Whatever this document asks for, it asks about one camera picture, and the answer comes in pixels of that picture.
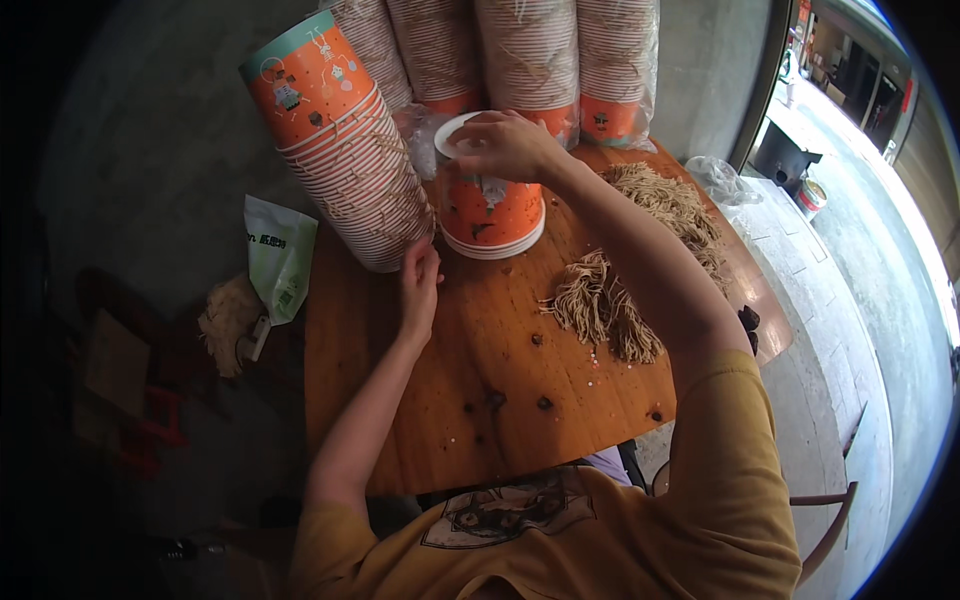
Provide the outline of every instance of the yellow t-shirt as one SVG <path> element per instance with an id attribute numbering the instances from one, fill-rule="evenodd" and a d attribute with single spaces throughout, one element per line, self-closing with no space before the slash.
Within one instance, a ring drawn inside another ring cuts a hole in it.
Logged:
<path id="1" fill-rule="evenodd" d="M 336 503 L 304 511 L 296 598 L 787 598 L 800 576 L 770 402 L 752 356 L 708 360 L 682 398 L 670 491 L 590 467 L 451 498 L 384 541 Z"/>

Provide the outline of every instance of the graphic print on t-shirt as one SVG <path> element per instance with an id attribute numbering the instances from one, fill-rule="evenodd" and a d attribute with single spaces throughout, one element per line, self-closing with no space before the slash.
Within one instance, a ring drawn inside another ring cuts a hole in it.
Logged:
<path id="1" fill-rule="evenodd" d="M 523 484 L 450 498 L 420 544 L 483 548 L 515 540 L 528 529 L 553 536 L 587 518 L 596 518 L 596 513 L 577 468 L 552 468 Z"/>

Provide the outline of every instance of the black container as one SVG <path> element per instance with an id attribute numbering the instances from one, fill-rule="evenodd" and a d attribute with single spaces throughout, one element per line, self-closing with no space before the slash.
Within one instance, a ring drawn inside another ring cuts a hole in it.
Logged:
<path id="1" fill-rule="evenodd" d="M 797 145 L 773 121 L 760 142 L 754 157 L 754 168 L 760 174 L 779 185 L 790 198 L 797 198 L 803 185 L 803 175 L 811 162 L 820 162 L 824 156 L 808 152 Z"/>

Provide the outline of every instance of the green and white package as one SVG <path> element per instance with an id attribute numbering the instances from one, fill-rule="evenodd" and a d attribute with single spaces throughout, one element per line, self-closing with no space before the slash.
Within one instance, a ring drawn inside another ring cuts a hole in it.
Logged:
<path id="1" fill-rule="evenodd" d="M 270 325 L 290 323 L 310 283 L 317 220 L 250 194 L 244 203 L 250 281 Z"/>

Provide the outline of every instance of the wooden table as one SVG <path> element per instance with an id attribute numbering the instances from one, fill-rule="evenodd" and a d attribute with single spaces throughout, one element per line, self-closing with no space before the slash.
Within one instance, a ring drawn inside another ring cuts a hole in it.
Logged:
<path id="1" fill-rule="evenodd" d="M 693 182 L 663 148 L 657 154 L 581 145 L 573 154 L 595 171 L 646 161 L 664 177 Z M 426 185 L 431 198 L 436 190 Z M 760 269 L 730 224 L 701 190 L 723 230 L 732 281 L 730 302 L 761 318 L 760 365 L 784 351 L 792 330 Z M 619 444 L 674 419 L 670 363 L 631 369 L 606 346 L 581 345 L 572 330 L 540 314 L 564 266 L 597 244 L 563 203 L 546 192 L 546 231 L 523 255 L 471 260 L 436 245 L 446 281 L 433 338 L 414 368 L 394 427 L 368 486 L 371 495 L 421 493 L 495 482 L 552 467 Z M 396 335 L 396 275 L 367 272 L 336 234 L 317 234 L 307 297 L 304 356 L 306 428 L 315 451 L 342 407 Z M 532 336 L 542 338 L 540 345 Z M 493 410 L 493 396 L 506 397 Z M 538 408 L 547 397 L 549 410 Z"/>

